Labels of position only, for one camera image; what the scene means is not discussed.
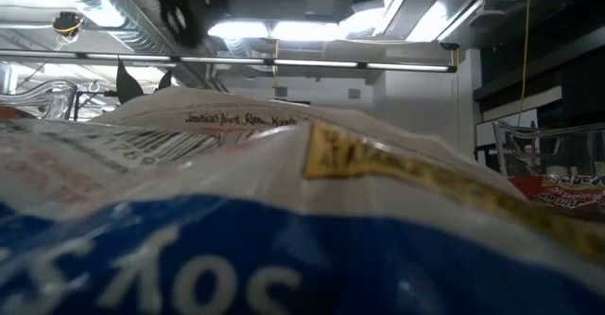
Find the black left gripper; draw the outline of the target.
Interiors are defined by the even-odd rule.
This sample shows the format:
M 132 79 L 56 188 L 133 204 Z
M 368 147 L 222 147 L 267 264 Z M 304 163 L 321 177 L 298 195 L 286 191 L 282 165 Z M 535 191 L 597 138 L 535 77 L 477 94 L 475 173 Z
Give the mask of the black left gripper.
M 227 0 L 158 0 L 160 18 L 176 44 L 200 45 L 207 35 L 206 19 L 226 8 Z

